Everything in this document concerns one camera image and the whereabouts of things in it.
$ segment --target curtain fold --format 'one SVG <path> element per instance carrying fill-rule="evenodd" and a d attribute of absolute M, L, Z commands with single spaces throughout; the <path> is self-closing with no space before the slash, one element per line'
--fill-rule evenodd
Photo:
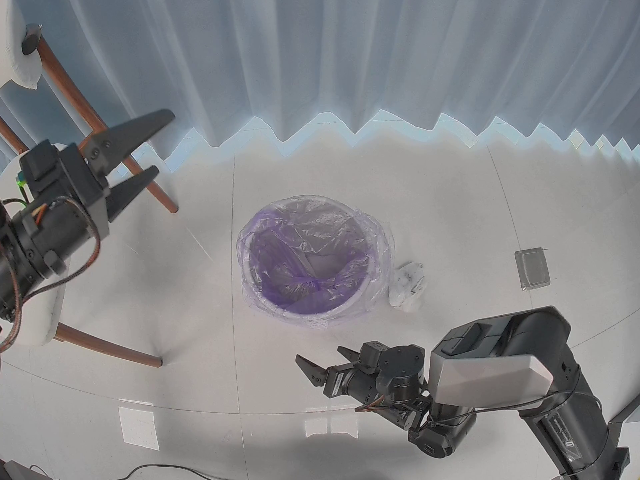
<path fill-rule="evenodd" d="M 173 110 L 162 158 L 192 127 L 216 146 L 258 116 L 286 140 L 320 112 L 356 132 L 380 108 L 640 143 L 640 0 L 17 1 L 107 124 Z M 44 78 L 0 99 L 27 145 L 87 132 Z"/>

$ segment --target trash can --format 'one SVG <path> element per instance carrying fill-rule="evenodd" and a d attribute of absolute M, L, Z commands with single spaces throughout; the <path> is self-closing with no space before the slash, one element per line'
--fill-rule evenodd
<path fill-rule="evenodd" d="M 286 322 L 325 328 L 386 294 L 393 238 L 373 217 L 322 196 L 262 208 L 240 231 L 244 297 Z"/>

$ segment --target brown wooden leg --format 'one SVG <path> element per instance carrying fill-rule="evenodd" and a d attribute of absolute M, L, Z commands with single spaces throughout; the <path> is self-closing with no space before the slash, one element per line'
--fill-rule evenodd
<path fill-rule="evenodd" d="M 149 354 L 144 354 L 137 350 L 121 347 L 120 345 L 101 340 L 100 338 L 91 336 L 91 334 L 78 331 L 78 329 L 64 324 L 58 324 L 58 330 L 56 331 L 54 339 L 58 341 L 68 341 L 74 345 L 95 350 L 108 356 L 119 357 L 127 361 L 153 366 L 154 368 L 160 368 L 160 366 L 162 366 L 162 359 L 160 357 L 149 356 Z"/>
<path fill-rule="evenodd" d="M 18 135 L 16 135 L 15 132 L 11 128 L 9 128 L 9 125 L 5 123 L 2 117 L 0 117 L 0 134 L 2 135 L 2 137 L 4 137 L 4 140 L 7 141 L 9 146 L 15 149 L 18 155 L 29 150 L 24 142 L 20 140 L 20 137 L 18 137 Z"/>
<path fill-rule="evenodd" d="M 86 100 L 80 89 L 74 84 L 74 81 L 71 80 L 71 77 L 62 67 L 60 61 L 54 55 L 53 51 L 45 41 L 44 37 L 40 38 L 40 42 L 38 43 L 38 53 L 40 55 L 40 60 L 42 60 L 42 67 L 53 80 L 53 83 L 56 84 L 60 92 L 69 100 L 69 103 L 73 105 L 78 114 L 82 116 L 82 118 L 91 126 L 93 133 L 100 133 L 107 129 L 107 125 L 104 123 L 102 118 L 98 116 L 98 113 L 93 109 L 90 105 L 89 101 Z M 86 145 L 86 139 L 80 143 L 80 151 L 84 149 Z M 136 162 L 136 160 L 129 156 L 124 160 L 124 165 L 133 173 L 137 174 L 142 171 L 142 168 Z M 160 186 L 152 181 L 149 183 L 147 190 L 153 194 L 153 196 L 160 201 L 160 203 L 171 213 L 176 213 L 178 211 L 178 206 L 176 203 L 171 201 L 171 198 L 160 188 Z"/>

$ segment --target tile floor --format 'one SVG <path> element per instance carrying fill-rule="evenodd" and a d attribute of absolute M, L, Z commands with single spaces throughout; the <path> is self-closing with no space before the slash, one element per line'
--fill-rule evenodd
<path fill-rule="evenodd" d="M 231 159 L 197 145 L 176 172 L 164 170 L 159 181 L 180 212 L 169 215 L 146 193 L 135 201 L 96 265 L 69 284 L 61 318 L 162 355 L 164 366 L 55 341 L 12 348 L 0 372 L 0 458 L 63 480 L 114 479 L 146 462 L 234 480 L 556 476 L 516 413 L 479 417 L 459 451 L 433 460 L 382 418 L 324 398 L 294 357 L 335 364 L 338 345 L 372 339 L 430 349 L 466 321 L 553 304 L 572 324 L 570 345 L 605 417 L 613 416 L 640 391 L 640 165 L 544 141 L 515 147 L 498 134 L 471 149 L 446 131 L 420 143 L 384 126 L 350 147 L 335 126 L 318 125 L 287 157 L 253 130 Z M 389 222 L 396 265 L 425 265 L 419 312 L 381 303 L 318 331 L 245 304 L 238 232 L 265 204 L 304 193 Z M 551 285 L 523 292 L 513 253 L 535 246 L 546 249 Z M 632 465 L 624 478 L 639 474 Z M 134 478 L 188 477 L 140 470 Z"/>

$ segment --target purple plastic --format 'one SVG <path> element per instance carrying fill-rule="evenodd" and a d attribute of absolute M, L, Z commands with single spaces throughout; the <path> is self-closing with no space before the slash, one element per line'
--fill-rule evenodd
<path fill-rule="evenodd" d="M 311 327 L 368 310 L 388 288 L 388 235 L 377 220 L 325 197 L 271 203 L 238 236 L 245 297 Z"/>

